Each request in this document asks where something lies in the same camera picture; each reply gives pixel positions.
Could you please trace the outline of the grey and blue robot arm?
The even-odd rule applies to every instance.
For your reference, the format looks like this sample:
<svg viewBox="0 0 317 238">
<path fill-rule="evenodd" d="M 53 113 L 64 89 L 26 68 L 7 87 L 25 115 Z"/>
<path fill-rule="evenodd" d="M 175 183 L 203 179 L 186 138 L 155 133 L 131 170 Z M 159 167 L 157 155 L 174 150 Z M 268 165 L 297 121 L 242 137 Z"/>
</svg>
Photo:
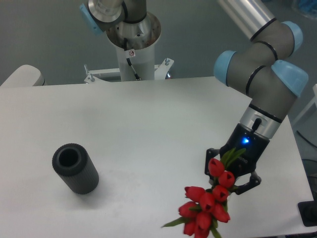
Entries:
<svg viewBox="0 0 317 238">
<path fill-rule="evenodd" d="M 303 42 L 300 27 L 279 22 L 259 0 L 221 0 L 219 5 L 252 42 L 244 53 L 223 52 L 216 60 L 216 79 L 251 98 L 227 143 L 209 149 L 205 173 L 210 174 L 211 157 L 224 156 L 232 148 L 245 149 L 236 161 L 225 163 L 236 178 L 250 175 L 244 185 L 233 188 L 242 194 L 261 183 L 256 164 L 277 129 L 301 95 L 308 75 L 286 59 Z M 158 19 L 147 11 L 144 0 L 88 0 L 80 5 L 87 25 L 95 34 L 106 33 L 117 51 L 122 81 L 166 79 L 172 60 L 155 66 L 154 45 L 161 34 Z"/>
</svg>

